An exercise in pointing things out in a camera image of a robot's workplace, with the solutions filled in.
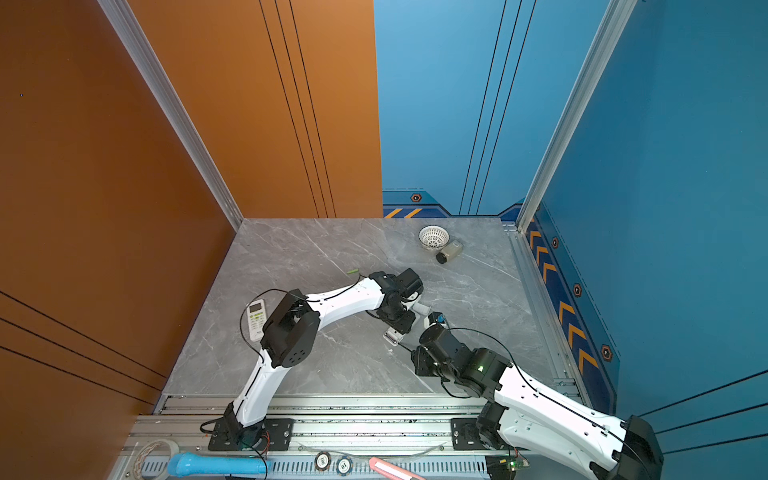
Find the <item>white battery cover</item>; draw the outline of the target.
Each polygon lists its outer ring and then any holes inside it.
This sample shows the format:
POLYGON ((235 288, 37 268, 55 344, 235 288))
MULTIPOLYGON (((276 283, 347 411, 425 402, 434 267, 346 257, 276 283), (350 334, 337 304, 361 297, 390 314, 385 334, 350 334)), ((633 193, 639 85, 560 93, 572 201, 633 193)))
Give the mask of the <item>white battery cover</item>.
POLYGON ((418 316, 427 317, 431 312, 432 308, 428 305, 424 305, 420 302, 414 302, 411 305, 411 310, 418 316))

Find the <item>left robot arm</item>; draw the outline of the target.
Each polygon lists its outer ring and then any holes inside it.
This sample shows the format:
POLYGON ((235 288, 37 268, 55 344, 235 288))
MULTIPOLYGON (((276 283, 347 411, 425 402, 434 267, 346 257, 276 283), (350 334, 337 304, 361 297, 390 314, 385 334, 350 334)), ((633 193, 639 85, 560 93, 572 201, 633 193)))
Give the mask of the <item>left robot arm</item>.
POLYGON ((237 450, 261 439, 267 408, 289 370, 307 359, 317 334, 347 317, 373 312, 388 329, 405 335, 416 321, 413 305, 423 293, 419 275, 383 271, 360 275, 349 286, 319 294, 286 291, 261 327, 258 359, 239 395, 225 408, 214 431, 237 450))

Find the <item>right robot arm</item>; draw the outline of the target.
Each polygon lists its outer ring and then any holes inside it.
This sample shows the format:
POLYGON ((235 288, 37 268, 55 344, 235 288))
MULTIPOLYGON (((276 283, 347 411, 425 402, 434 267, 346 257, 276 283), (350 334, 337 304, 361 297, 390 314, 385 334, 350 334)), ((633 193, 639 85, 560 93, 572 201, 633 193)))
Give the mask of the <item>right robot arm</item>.
POLYGON ((488 348, 471 349, 433 324, 411 354, 419 376, 451 382, 486 404, 476 425, 494 450, 517 447, 589 479, 659 479, 664 458, 652 426, 578 403, 488 348))

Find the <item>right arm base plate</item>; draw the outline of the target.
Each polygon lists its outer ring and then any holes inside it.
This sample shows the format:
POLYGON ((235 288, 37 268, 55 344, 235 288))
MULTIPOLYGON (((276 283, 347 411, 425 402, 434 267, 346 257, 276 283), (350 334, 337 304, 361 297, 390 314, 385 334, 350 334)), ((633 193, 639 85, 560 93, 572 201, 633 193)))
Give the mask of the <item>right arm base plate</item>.
POLYGON ((453 448, 457 451, 498 450, 499 438, 490 424, 476 417, 450 420, 453 448))

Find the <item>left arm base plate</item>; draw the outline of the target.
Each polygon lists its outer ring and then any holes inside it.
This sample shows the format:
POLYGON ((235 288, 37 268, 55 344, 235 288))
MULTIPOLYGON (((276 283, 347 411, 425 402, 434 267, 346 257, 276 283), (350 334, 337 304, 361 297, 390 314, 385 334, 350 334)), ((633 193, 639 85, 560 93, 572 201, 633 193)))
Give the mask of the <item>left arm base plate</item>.
POLYGON ((211 452, 234 452, 254 450, 264 452, 283 452, 290 446, 294 428, 291 418, 266 418, 254 426, 247 427, 238 434, 230 432, 227 422, 219 417, 211 429, 203 426, 209 435, 208 450, 211 452))

